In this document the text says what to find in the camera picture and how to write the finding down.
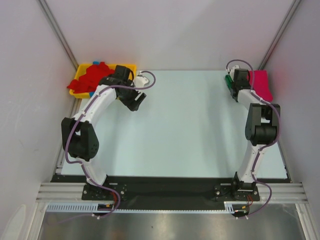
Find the green t shirt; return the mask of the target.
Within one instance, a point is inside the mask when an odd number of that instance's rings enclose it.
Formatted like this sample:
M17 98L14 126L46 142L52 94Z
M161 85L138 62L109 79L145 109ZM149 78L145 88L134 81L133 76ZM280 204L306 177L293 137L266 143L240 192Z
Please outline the green t shirt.
M225 83L227 85L228 90L230 91L230 95L233 95L233 83L231 76L229 74L226 74L224 77Z

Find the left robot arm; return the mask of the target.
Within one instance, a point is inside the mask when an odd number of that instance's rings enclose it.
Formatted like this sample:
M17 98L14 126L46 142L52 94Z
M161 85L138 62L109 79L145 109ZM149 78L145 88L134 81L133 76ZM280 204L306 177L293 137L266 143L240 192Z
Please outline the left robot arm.
M111 188L104 184L107 173L100 167L97 153L100 147L95 127L101 115L116 100L130 111L139 109L146 98L143 90L153 82L139 72L123 65L116 65L113 73L99 79L95 92L86 105L73 117L61 122L62 146L68 164L79 164L86 181L93 185L93 194L100 200L110 196Z

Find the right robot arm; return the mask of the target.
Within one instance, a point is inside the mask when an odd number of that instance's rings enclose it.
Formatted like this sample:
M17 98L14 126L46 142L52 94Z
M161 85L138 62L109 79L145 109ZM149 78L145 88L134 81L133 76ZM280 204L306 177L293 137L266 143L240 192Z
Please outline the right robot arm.
M257 172L267 148L278 141L280 106L258 96L250 83L250 72L235 68L229 72L232 98L247 110L244 128L247 148L242 164L232 180L230 194L237 201L246 201L258 193Z

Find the magenta t shirt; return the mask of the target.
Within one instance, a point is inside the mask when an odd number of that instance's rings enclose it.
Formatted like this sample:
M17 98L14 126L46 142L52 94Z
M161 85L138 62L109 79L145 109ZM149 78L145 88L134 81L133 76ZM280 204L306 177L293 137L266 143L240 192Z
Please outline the magenta t shirt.
M269 88L268 73L266 70L255 70L254 71L254 82L253 72L249 71L249 83L253 86L255 93L263 98L267 102L273 101L273 95Z

